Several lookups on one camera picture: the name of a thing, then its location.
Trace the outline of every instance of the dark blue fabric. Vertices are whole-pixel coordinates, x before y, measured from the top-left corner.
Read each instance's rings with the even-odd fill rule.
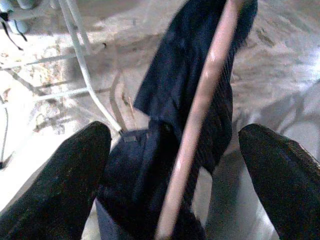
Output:
[[[98,199],[110,216],[136,239],[153,238],[182,132],[224,4],[225,0],[189,0],[173,19],[134,103],[151,117],[149,129],[125,133],[105,166]],[[199,221],[189,212],[191,200],[199,167],[204,166],[212,173],[231,139],[233,59],[256,13],[257,0],[253,0],[238,22],[201,131],[173,238],[204,238]]]

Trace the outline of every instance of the stick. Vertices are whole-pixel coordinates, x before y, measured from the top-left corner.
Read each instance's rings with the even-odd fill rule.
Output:
[[[203,122],[227,58],[245,0],[227,0],[213,36],[183,131],[155,239],[169,239],[177,221]]]

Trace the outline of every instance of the wooden stick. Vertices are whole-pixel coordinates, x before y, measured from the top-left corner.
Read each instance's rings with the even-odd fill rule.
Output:
[[[213,36],[160,213],[155,239],[170,239],[177,221],[203,122],[212,102],[245,0],[227,0]]]

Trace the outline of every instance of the concrete floor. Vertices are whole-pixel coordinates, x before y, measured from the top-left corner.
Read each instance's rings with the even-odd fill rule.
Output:
[[[148,118],[132,109],[132,103],[162,35],[184,2],[78,1],[93,47],[107,45],[97,55],[86,57],[92,85],[124,129],[147,125]],[[259,0],[258,15],[246,46],[234,61],[231,82],[235,119],[243,112],[261,109],[303,91],[320,79],[319,18],[317,0],[308,4],[298,0]],[[24,48],[23,52],[0,31],[0,66],[72,51],[60,10],[50,9],[46,17],[28,24],[28,42],[12,36]],[[10,162],[0,171],[2,209],[64,139],[91,121],[99,120],[108,126],[109,123],[88,94],[32,102],[36,96],[84,87],[76,59],[2,70],[0,80],[1,96],[13,103],[8,108],[4,152],[4,158]],[[114,144],[119,136],[111,130]],[[83,239],[99,239],[94,209]]]

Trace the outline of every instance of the white metal frame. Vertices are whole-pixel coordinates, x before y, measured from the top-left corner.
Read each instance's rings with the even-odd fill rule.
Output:
[[[100,111],[106,117],[106,119],[110,122],[110,124],[113,126],[113,128],[117,132],[121,132],[121,130],[122,130],[121,126],[117,123],[117,121],[114,119],[114,117],[108,112],[108,110],[105,108],[105,106],[100,102],[94,89],[92,88],[91,77],[90,77],[90,74],[89,74],[89,71],[87,68],[87,64],[85,61],[86,55],[97,54],[103,48],[105,48],[105,44],[101,44],[97,49],[92,50],[92,47],[90,45],[88,35],[87,35],[86,30],[84,28],[84,24],[83,24],[76,0],[58,0],[58,1],[59,1],[61,10],[62,10],[62,14],[63,14],[64,20],[65,20],[67,29],[71,35],[71,38],[72,38],[72,43],[73,43],[75,53],[43,58],[43,59],[40,59],[37,61],[32,61],[32,62],[21,62],[19,64],[15,64],[15,65],[7,65],[7,66],[3,66],[3,68],[1,70],[11,69],[14,67],[25,66],[25,65],[59,61],[59,60],[70,59],[70,58],[76,57],[79,65],[80,65],[81,73],[83,75],[83,79],[84,79],[86,87],[76,89],[76,90],[66,91],[66,92],[60,92],[60,93],[56,93],[56,94],[49,94],[49,95],[40,96],[40,97],[35,98],[33,101],[37,102],[37,101],[42,101],[42,100],[60,98],[62,96],[72,96],[72,95],[78,95],[81,93],[88,92],[90,94],[92,100],[94,101],[94,103],[97,105],[97,107],[100,109]],[[47,9],[48,9],[49,5],[50,5],[50,0],[43,0],[38,7],[33,8],[33,9],[29,9],[29,10],[15,9],[14,12],[11,12],[9,14],[9,20],[26,20],[26,19],[31,19],[31,18],[35,18],[35,17],[45,16],[47,14]],[[86,52],[83,52],[82,46],[80,45],[80,41],[77,36],[76,30],[74,29],[72,19],[74,19],[74,22],[77,26],[77,29],[80,32],[80,35],[83,40]],[[10,103],[1,104],[2,108],[7,108],[8,106],[10,106]]]

